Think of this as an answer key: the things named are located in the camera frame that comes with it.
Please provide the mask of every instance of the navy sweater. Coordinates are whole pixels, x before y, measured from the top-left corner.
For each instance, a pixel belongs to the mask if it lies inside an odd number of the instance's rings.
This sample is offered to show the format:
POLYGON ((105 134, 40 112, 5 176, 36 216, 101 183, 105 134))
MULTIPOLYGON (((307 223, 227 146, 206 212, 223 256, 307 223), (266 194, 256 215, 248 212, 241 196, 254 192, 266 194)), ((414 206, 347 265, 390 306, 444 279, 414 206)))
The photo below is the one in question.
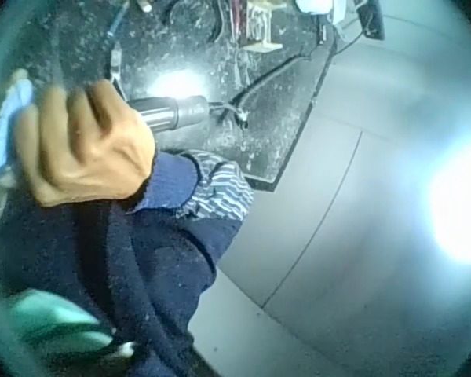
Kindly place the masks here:
POLYGON ((15 192, 0 219, 0 288, 61 295, 116 342, 136 342, 129 375, 190 375, 188 322, 241 226, 241 202, 227 206, 238 196, 250 197, 238 168, 208 154, 159 155, 132 212, 110 201, 43 209, 15 192))

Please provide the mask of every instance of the black granite countertop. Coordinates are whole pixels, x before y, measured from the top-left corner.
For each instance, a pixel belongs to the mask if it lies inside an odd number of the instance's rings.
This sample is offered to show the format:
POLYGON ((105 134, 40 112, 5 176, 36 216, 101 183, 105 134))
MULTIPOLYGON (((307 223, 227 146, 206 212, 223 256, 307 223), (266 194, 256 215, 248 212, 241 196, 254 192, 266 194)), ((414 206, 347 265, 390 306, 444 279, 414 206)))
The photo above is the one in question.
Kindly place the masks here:
MULTIPOLYGON (((131 2, 115 38, 107 30, 121 0, 57 2, 21 28, 24 39, 13 65, 26 68, 36 87, 51 81, 52 31, 59 28, 60 64, 70 89, 108 77, 111 48, 120 41, 122 84, 130 98, 152 95, 201 94, 210 101, 230 101, 255 79, 299 53, 316 47, 312 17, 291 7, 272 18, 272 41, 283 48, 254 53, 232 42, 228 2, 222 1, 225 28, 209 43, 216 20, 211 0, 181 0, 165 21, 170 0, 156 0, 150 13, 131 2)), ((196 126, 156 136, 162 149, 196 148, 216 152, 239 163, 254 187, 273 190, 309 116, 326 73, 333 42, 318 47, 311 61, 300 61, 272 80, 249 101, 249 128, 242 130, 231 117, 213 118, 196 126)))

